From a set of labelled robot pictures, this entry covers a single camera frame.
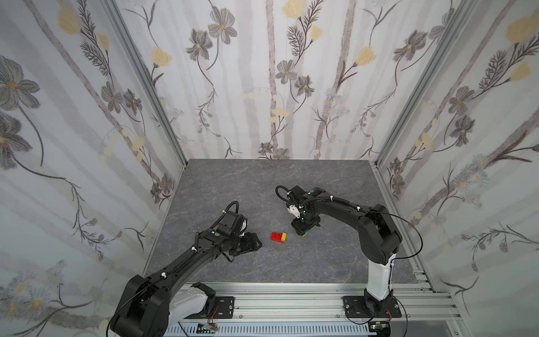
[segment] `floral wallpaper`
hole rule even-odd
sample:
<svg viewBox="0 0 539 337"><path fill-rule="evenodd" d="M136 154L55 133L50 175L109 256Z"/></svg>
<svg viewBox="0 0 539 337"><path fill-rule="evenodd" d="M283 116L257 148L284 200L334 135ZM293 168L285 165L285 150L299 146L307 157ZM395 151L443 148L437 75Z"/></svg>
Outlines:
<svg viewBox="0 0 539 337"><path fill-rule="evenodd" d="M0 8L2 332L101 336L182 168L99 2Z"/></svg>
<svg viewBox="0 0 539 337"><path fill-rule="evenodd" d="M537 3L479 2L379 163L474 336L537 331L538 54Z"/></svg>
<svg viewBox="0 0 539 337"><path fill-rule="evenodd" d="M188 157L371 161L459 5L116 3Z"/></svg>

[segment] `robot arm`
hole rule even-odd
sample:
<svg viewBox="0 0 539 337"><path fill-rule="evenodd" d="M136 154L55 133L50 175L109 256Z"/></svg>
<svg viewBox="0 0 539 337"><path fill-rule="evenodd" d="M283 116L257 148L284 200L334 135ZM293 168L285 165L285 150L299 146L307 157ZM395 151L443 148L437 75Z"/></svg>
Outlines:
<svg viewBox="0 0 539 337"><path fill-rule="evenodd" d="M236 204L236 211L229 208ZM194 243L172 263L159 271L143 278L133 277L123 291L120 303L110 320L110 328L122 337L162 336L168 327L169 307L172 298L187 278L202 266L224 255L230 262L237 255L259 250L262 243L254 233L246 233L247 218L238 214L237 201L230 203L217 221L203 232L196 235ZM203 285L195 284L188 297L203 300L200 306L191 306L184 310L180 319L190 314L199 314L199 318L210 314L213 309L215 292Z"/></svg>
<svg viewBox="0 0 539 337"><path fill-rule="evenodd" d="M279 194L279 188L287 191L287 199ZM385 312L384 307L391 299L392 264L402 242L402 235L387 209L382 205L352 205L318 187L305 192L299 186L291 190L277 186L275 192L286 201L288 211L296 217L292 227L298 235L304 236L314 226L320 226L320 214L336 218L357 231L361 250L369 259L365 306L371 315Z"/></svg>

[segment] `red wire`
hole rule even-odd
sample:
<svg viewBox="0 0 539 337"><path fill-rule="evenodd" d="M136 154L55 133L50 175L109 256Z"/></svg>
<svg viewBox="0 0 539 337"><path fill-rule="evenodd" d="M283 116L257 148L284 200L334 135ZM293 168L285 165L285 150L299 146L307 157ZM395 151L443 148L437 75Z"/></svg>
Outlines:
<svg viewBox="0 0 539 337"><path fill-rule="evenodd" d="M219 306L215 307L215 310L213 311L213 315L211 316L211 322L213 323L213 318L215 317L215 313L217 313L217 309L219 309Z"/></svg>

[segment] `gray marble table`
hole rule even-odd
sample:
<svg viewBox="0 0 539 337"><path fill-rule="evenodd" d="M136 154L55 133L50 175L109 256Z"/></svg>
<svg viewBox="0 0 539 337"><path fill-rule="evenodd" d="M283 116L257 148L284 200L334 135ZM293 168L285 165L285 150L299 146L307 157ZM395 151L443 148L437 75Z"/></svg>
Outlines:
<svg viewBox="0 0 539 337"><path fill-rule="evenodd" d="M221 160L189 161L157 240L147 274L172 262L192 244L195 233L208 228L228 203L239 202L263 247L205 265L189 281L366 283L368 260L357 232L321 215L322 225L298 236L293 216L275 195L275 186L303 190L318 186L335 196L363 205L384 204L368 161L345 160ZM286 243L270 240L272 232L287 233ZM417 282L410 263L398 260L394 283Z"/></svg>

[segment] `black cable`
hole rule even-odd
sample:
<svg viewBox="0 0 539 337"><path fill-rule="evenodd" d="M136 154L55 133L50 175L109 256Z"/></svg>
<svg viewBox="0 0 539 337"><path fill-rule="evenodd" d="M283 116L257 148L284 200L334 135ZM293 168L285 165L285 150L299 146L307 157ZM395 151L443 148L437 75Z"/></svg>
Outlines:
<svg viewBox="0 0 539 337"><path fill-rule="evenodd" d="M313 202L313 201L333 201L333 202L338 202L338 203L341 203L341 204L344 204L346 206L352 206L352 203L349 202L348 200L346 199L343 199L343 198L337 198L337 197L313 197L313 198L309 198L309 199L305 199L303 201L301 201L299 203L299 206L303 206L305 205L306 203L309 203L309 202Z"/></svg>
<svg viewBox="0 0 539 337"><path fill-rule="evenodd" d="M367 324L367 323L369 323L370 321L372 321L373 319L374 319L374 315L373 315L371 318L369 318L369 320L368 320L367 322L356 323L356 322L354 322L354 321L352 321L351 319L348 318L348 320L349 320L350 322L352 322L352 323L354 323L354 324L357 324L357 325Z"/></svg>
<svg viewBox="0 0 539 337"><path fill-rule="evenodd" d="M403 337L406 336L406 333L408 332L408 315L406 314L406 309L404 308L404 305L401 303L401 301L399 301L398 298L396 298L395 296L391 295L391 297L393 297L394 299L397 300L397 302L399 302L400 306L402 307L402 309L404 310L404 317L406 317L406 328L404 329L404 335Z"/></svg>
<svg viewBox="0 0 539 337"><path fill-rule="evenodd" d="M277 196L279 197L279 199L283 200L283 201L286 202L286 203L290 203L290 200L283 198L283 196L281 196L281 195L279 194L279 189L280 189L280 188L282 188L283 190L285 190L286 193L290 193L290 190L287 189L285 186L283 186L283 185L277 185L277 187L275 187L275 194L277 194Z"/></svg>
<svg viewBox="0 0 539 337"><path fill-rule="evenodd" d="M120 310L122 310L123 307L125 307L126 304L128 304L132 299L134 299L135 297L137 297L138 295L140 295L143 291L145 291L146 289L148 289L149 287L151 286L151 283L148 284L143 290L137 292L136 294L133 295L133 297L131 297L130 299L128 299L124 304L122 304L121 307L118 308L118 310L116 310L116 312L112 315L112 317L110 318L110 321L108 322L107 324L107 329L105 330L105 335L106 337L108 337L108 329L110 328L110 322L112 322L112 319L114 318L114 316L116 316L118 314L118 312Z"/></svg>
<svg viewBox="0 0 539 337"><path fill-rule="evenodd" d="M396 217L396 218L399 218L399 219L401 219L402 221L407 222L408 225L412 226L412 228L417 232L417 235L419 235L419 239L421 240L421 246L419 247L419 250L418 250L415 254L412 254L412 255L410 255L410 256L405 256L405 257L396 257L394 260L402 260L402 259L409 259L409 258L412 258L412 257L418 255L418 254L421 252L421 250L423 250L423 237L421 236L421 233L419 233L419 231L417 230L417 228L416 228L414 225L412 225L411 222L409 222L409 221L406 220L405 218L400 217L400 216L395 215L395 214L386 213L386 212L380 212L380 211L376 211L376 210L370 210L370 211L376 212L376 213L380 213L380 214L387 214L387 215L391 215L391 216L394 216L394 217Z"/></svg>
<svg viewBox="0 0 539 337"><path fill-rule="evenodd" d="M178 325L179 325L180 328L182 328L183 333L184 333L187 337L189 337L189 335L187 334L187 332L185 332L185 330L183 329L183 326L179 323L179 321L178 321Z"/></svg>
<svg viewBox="0 0 539 337"><path fill-rule="evenodd" d="M217 224L219 224L219 222L221 222L221 220L223 220L226 212L230 209L230 207L232 207L232 205L236 205L235 213L237 214L239 212L239 202L237 200L234 200L225 208L225 210L223 211L223 214L221 214L221 216L213 223L213 225L210 226L210 228L214 228L215 226L217 226Z"/></svg>

